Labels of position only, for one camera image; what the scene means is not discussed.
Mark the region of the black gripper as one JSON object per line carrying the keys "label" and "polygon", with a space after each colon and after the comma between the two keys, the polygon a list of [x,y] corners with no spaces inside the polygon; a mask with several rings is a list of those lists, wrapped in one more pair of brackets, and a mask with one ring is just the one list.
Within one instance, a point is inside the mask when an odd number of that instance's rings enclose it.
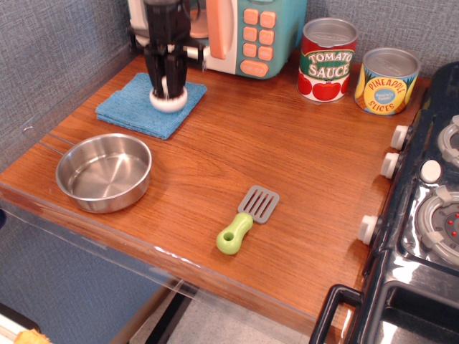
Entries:
{"label": "black gripper", "polygon": [[197,12],[192,14],[189,1],[129,1],[128,10],[131,43],[145,48],[154,95],[168,99],[182,96],[187,57],[205,60],[205,45],[191,36],[191,24],[204,16],[200,5],[197,4]]}

